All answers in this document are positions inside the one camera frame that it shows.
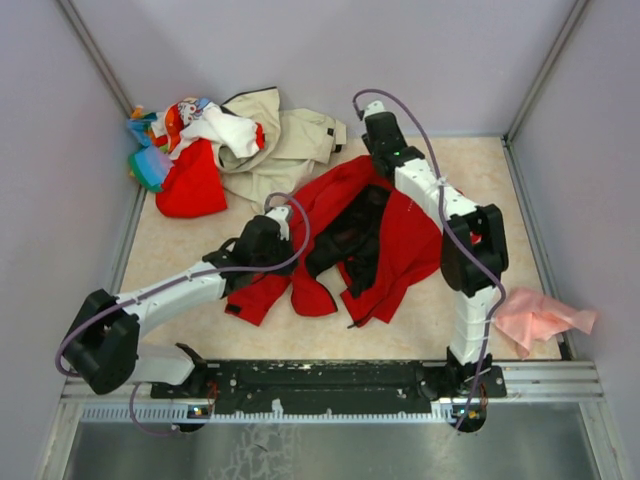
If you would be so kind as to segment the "red zip jacket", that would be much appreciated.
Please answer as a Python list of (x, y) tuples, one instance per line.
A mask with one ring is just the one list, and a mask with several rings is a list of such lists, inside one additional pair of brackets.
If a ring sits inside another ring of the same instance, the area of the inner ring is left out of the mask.
[(227, 299), (225, 311), (260, 325), (285, 291), (294, 311), (321, 317), (337, 311), (318, 280), (336, 267), (340, 298), (353, 324), (390, 322), (407, 289), (439, 269), (442, 234), (407, 196), (379, 175), (368, 155), (344, 162), (301, 187), (290, 223), (304, 251), (288, 276), (265, 274)]

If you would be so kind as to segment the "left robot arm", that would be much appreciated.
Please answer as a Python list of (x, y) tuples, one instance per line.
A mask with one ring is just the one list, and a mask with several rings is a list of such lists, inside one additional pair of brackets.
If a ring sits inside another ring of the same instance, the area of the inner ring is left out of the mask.
[(194, 307), (249, 286), (259, 273), (291, 272), (298, 257), (292, 215), (290, 207), (281, 206), (255, 216), (239, 237), (149, 287), (117, 295), (92, 292), (61, 342), (57, 369), (82, 378), (97, 395), (132, 383), (171, 385), (189, 397), (201, 394), (208, 384), (201, 358), (186, 345), (150, 345), (144, 337)]

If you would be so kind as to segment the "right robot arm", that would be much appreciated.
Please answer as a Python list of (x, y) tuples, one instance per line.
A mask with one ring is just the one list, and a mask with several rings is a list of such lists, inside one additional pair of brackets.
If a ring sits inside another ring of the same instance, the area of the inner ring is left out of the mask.
[(455, 294), (454, 334), (447, 349), (447, 384), (470, 400), (492, 366), (491, 323), (506, 299), (501, 281), (509, 258), (501, 210), (481, 206), (453, 187), (441, 172), (433, 146), (422, 132), (425, 156), (406, 141), (396, 115), (375, 101), (359, 113), (363, 142), (376, 170), (412, 200), (442, 232), (440, 271)]

